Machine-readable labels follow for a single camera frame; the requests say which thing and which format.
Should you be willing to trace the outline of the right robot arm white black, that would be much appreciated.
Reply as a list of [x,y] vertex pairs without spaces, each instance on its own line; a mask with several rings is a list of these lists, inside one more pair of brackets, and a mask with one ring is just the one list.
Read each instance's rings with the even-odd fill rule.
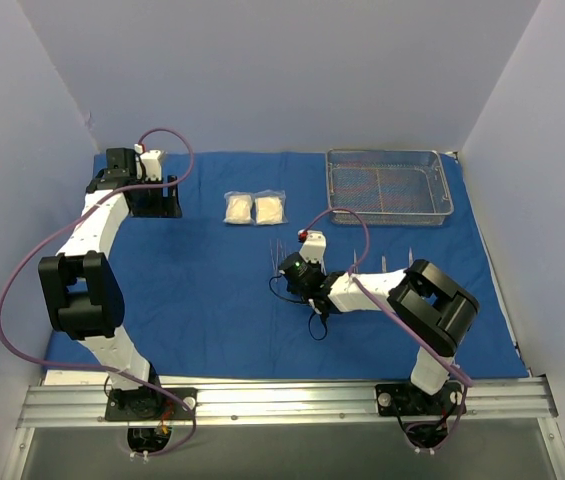
[[426,413],[437,406],[451,376],[467,388],[473,386],[455,356],[480,305],[433,263],[418,259],[403,271],[326,274],[319,263],[293,253],[278,271],[287,291],[323,322],[335,314],[380,311],[415,339],[419,351],[405,390],[415,411]]

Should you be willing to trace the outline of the steel scalpel handle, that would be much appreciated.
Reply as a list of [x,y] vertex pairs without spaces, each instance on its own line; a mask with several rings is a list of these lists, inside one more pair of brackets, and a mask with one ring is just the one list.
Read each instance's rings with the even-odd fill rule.
[[280,252],[280,243],[278,239],[270,241],[270,258],[272,264],[272,271],[273,274],[278,272],[278,264],[279,264],[279,252]]

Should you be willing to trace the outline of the metal mesh instrument tray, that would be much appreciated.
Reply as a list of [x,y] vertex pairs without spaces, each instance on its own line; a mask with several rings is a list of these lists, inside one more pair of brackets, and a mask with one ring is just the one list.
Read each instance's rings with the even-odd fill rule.
[[325,154],[331,220],[369,226],[440,226],[454,212],[434,150],[331,149]]

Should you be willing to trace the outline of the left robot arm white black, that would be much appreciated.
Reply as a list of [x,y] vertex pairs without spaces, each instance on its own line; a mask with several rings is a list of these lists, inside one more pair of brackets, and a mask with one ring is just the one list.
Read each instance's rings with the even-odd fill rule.
[[155,419],[167,407],[153,365],[123,326],[122,290],[108,261],[127,217],[179,218],[175,176],[164,176],[161,150],[112,148],[86,188],[82,220],[56,255],[38,264],[51,325],[110,367],[109,420]]

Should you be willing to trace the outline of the blue surgical drape cloth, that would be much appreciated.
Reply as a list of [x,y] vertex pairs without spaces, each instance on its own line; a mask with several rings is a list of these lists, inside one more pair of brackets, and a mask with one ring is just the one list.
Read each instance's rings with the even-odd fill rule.
[[[314,223],[327,238],[329,270],[344,270],[353,250],[361,270],[398,270],[431,261],[480,303],[457,363],[473,379],[523,378],[493,285],[460,165],[443,158],[454,212],[435,228],[336,225],[327,206],[320,153],[200,153],[168,164],[191,175],[179,188],[179,219],[130,218],[120,227],[110,264],[123,292],[124,326],[160,374],[240,379],[405,379],[417,343],[380,312],[333,315],[326,324],[283,300],[274,281],[270,241],[298,249],[297,233]],[[224,222],[227,192],[286,193],[286,222]]]

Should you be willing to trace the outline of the white gauze pack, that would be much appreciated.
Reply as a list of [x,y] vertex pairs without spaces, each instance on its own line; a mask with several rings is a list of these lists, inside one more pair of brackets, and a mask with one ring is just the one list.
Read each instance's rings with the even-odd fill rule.
[[286,222],[286,193],[265,190],[254,195],[255,223],[258,226],[279,225]]
[[252,209],[254,196],[252,193],[231,191],[224,195],[226,210],[224,222],[231,225],[250,225],[253,223]]

